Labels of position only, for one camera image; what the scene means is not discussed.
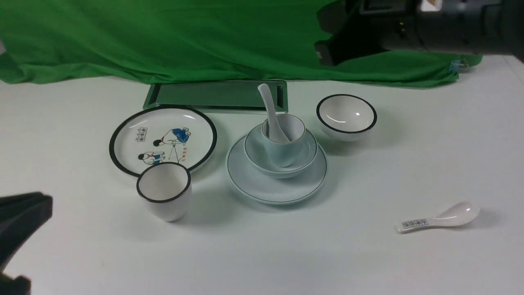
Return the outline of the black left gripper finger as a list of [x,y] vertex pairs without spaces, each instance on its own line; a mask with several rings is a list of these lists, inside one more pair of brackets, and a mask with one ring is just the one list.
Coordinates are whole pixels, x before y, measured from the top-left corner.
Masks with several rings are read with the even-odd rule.
[[12,278],[3,273],[0,275],[1,295],[30,295],[31,286],[31,281],[24,276]]
[[19,248],[50,220],[54,200],[41,192],[0,198],[0,270],[4,271]]

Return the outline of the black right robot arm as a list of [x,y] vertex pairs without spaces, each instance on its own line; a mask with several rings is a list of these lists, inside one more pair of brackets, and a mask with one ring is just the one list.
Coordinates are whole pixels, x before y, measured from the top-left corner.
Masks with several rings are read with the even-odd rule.
[[397,50],[524,59],[522,0],[338,0],[317,19],[325,66]]

